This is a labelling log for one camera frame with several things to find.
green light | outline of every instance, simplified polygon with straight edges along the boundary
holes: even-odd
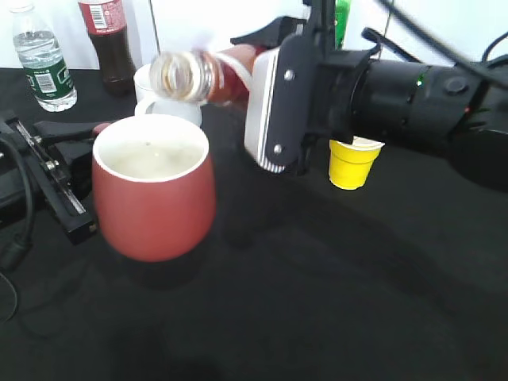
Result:
[[[416,81],[416,86],[420,87],[420,86],[423,86],[423,79],[425,78],[425,76],[423,74],[421,74],[419,77],[418,77],[418,80]]]

brown liquid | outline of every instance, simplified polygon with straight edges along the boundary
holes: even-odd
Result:
[[[254,62],[263,51],[264,48],[240,44],[221,53],[236,58],[252,73]],[[209,53],[206,53],[206,58],[212,62],[214,68],[214,84],[208,100],[219,104],[232,102],[245,108],[248,102],[248,90],[237,73],[227,63],[215,59]]]
[[[91,33],[88,36],[97,52],[102,82],[106,90],[115,96],[132,92],[136,68],[129,51],[127,27],[104,36]]]

green bottle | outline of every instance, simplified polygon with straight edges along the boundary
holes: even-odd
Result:
[[[335,49],[341,49],[344,43],[350,9],[351,0],[335,1]]]

brown soda bottle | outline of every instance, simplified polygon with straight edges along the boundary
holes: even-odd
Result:
[[[136,68],[121,0],[79,0],[79,8],[97,52],[106,91],[115,96],[132,92]]]
[[[254,62],[264,50],[239,44],[219,53],[163,52],[150,69],[152,88],[165,98],[246,109]]]

red mug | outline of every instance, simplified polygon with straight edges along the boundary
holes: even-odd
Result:
[[[92,180],[102,234],[134,260],[189,252],[215,217],[208,140],[179,117],[148,114],[107,126],[94,142]]]

